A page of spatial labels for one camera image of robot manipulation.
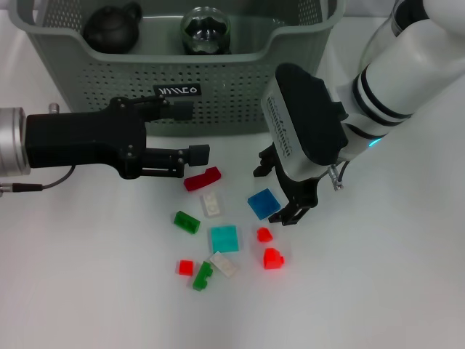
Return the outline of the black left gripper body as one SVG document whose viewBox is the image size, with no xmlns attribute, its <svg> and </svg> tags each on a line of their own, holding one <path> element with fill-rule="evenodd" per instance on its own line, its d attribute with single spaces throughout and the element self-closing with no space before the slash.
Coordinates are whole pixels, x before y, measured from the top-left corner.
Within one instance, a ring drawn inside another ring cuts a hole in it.
<svg viewBox="0 0 465 349">
<path fill-rule="evenodd" d="M 25 149 L 32 168 L 105 164 L 124 179 L 142 175 L 145 122 L 127 100 L 88 113 L 29 115 Z"/>
</svg>

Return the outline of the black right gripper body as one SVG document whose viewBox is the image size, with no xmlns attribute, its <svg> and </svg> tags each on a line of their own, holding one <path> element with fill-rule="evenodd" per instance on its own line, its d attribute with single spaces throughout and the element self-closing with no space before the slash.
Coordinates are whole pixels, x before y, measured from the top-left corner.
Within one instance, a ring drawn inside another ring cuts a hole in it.
<svg viewBox="0 0 465 349">
<path fill-rule="evenodd" d="M 275 165 L 275 173 L 288 203 L 287 208 L 311 209 L 318 205 L 317 188 L 319 177 L 302 181 L 292 180 L 284 171 L 281 164 Z"/>
</svg>

